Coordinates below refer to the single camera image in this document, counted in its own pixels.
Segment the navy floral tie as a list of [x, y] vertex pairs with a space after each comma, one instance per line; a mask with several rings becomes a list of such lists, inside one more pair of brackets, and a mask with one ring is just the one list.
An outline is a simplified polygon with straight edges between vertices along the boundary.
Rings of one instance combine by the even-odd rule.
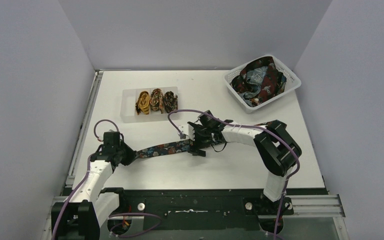
[[[280, 153], [276, 145], [278, 140], [269, 132], [269, 124], [243, 125], [228, 120], [220, 122], [224, 124], [221, 131], [224, 139], [228, 143], [240, 143], [251, 147], [256, 147], [263, 160], [274, 160]], [[189, 136], [192, 136], [192, 127], [189, 127]], [[137, 158], [146, 159], [165, 155], [173, 155], [182, 152], [188, 152], [190, 148], [190, 138], [158, 144], [138, 151]]]

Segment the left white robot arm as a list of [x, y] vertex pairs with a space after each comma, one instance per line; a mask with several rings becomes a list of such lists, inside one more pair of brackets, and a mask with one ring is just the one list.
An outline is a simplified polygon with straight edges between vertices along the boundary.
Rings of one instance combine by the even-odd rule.
[[101, 190], [118, 165], [131, 164], [136, 158], [118, 131], [103, 134], [98, 150], [87, 158], [86, 173], [63, 202], [51, 209], [51, 239], [97, 240], [100, 228], [108, 215], [121, 215], [128, 208], [128, 201], [116, 193]]

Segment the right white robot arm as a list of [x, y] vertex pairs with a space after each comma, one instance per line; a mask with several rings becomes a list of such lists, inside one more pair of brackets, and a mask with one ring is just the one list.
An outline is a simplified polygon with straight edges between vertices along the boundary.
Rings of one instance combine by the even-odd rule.
[[233, 120], [217, 120], [208, 110], [196, 122], [180, 129], [191, 140], [191, 150], [203, 156], [203, 148], [216, 144], [239, 143], [255, 147], [268, 170], [263, 189], [266, 199], [276, 202], [282, 198], [289, 178], [301, 167], [302, 150], [279, 120], [257, 125], [240, 124]]

